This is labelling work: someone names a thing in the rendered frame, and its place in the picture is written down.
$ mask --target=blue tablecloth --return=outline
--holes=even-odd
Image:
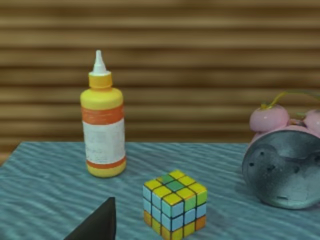
[[[87,172],[82,142],[23,142],[0,167],[0,240],[62,240],[108,197],[117,240],[160,240],[143,222],[142,185],[175,169],[208,189],[206,227],[188,240],[319,240],[320,207],[274,208],[247,189],[246,147],[127,143],[126,170],[100,179]]]

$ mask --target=white nozzle tip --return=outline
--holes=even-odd
[[[106,65],[102,58],[101,50],[97,50],[95,52],[95,63],[94,63],[93,71],[90,74],[95,76],[103,76],[103,75],[110,74],[110,72],[106,69]]]

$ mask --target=orange stripe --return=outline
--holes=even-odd
[[[116,168],[118,166],[120,166],[121,164],[123,164],[126,161],[126,157],[122,158],[119,161],[116,161],[114,163],[109,163],[109,164],[97,164],[97,163],[93,163],[89,160],[86,160],[86,163],[90,166],[93,167],[95,169],[112,169],[112,168]]]
[[[91,110],[81,107],[82,120],[87,124],[106,125],[114,124],[124,118],[124,105],[107,110]]]

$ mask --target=blue square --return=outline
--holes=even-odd
[[[143,197],[151,202],[151,191],[146,186],[143,186],[142,192]]]
[[[184,214],[184,225],[187,225],[196,219],[196,209],[190,209]]]
[[[155,206],[152,206],[152,217],[161,223],[161,211]]]
[[[175,218],[184,213],[184,202],[179,202],[176,205],[169,205],[166,201],[162,200],[162,212],[169,218]]]
[[[149,214],[151,214],[151,202],[147,199],[143,199],[143,209],[146,210]]]
[[[157,196],[154,192],[152,193],[152,204],[161,210],[161,198]]]
[[[181,228],[184,225],[184,216],[180,215],[176,218],[172,218],[172,231]]]
[[[180,215],[176,218],[167,217],[165,214],[161,216],[161,224],[168,230],[168,231],[175,231],[181,228],[184,225],[184,216]]]
[[[196,218],[201,218],[207,213],[207,204],[202,204],[196,208]]]

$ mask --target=yellow square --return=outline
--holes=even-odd
[[[166,186],[161,186],[161,187],[156,188],[153,192],[159,198],[163,198],[165,195],[170,194],[172,191],[169,188],[167,188]]]
[[[193,191],[191,191],[189,188],[186,188],[186,187],[177,191],[176,194],[178,194],[184,200],[192,198],[195,195]]]
[[[161,224],[155,220],[154,218],[152,218],[152,229],[157,233],[157,234],[161,234]]]
[[[193,183],[196,182],[194,179],[192,179],[192,178],[189,177],[189,176],[184,176],[184,177],[182,177],[182,178],[179,178],[178,181],[179,181],[180,183],[182,183],[183,185],[185,185],[185,186],[188,186],[188,185],[193,184]]]
[[[195,232],[195,226],[196,226],[196,224],[194,221],[185,225],[183,227],[183,232],[184,232],[183,237],[185,238],[185,237],[189,236],[190,234],[193,234]]]
[[[197,194],[201,194],[207,191],[207,188],[200,183],[196,182],[195,184],[192,184],[189,186],[189,188],[193,191],[195,191]]]
[[[144,217],[144,222],[146,223],[146,224],[148,224],[150,227],[151,227],[151,215],[147,212],[147,211],[144,211],[144,213],[143,213],[143,217]]]
[[[182,227],[175,231],[169,231],[164,226],[162,226],[161,235],[164,240],[182,240],[184,237],[184,232]]]
[[[144,185],[150,189],[150,190],[153,190],[157,187],[160,187],[162,184],[160,182],[158,182],[157,180],[150,180],[150,181],[147,181],[144,183]]]
[[[179,178],[183,177],[185,174],[180,170],[174,170],[174,171],[170,172],[169,175],[171,177],[173,177],[174,179],[179,179]]]
[[[175,205],[175,204],[181,202],[181,201],[182,201],[182,198],[179,197],[179,196],[178,196],[177,194],[175,194],[175,193],[171,193],[171,194],[169,194],[168,196],[165,196],[165,197],[163,198],[163,200],[166,201],[169,205],[172,206],[172,205]]]

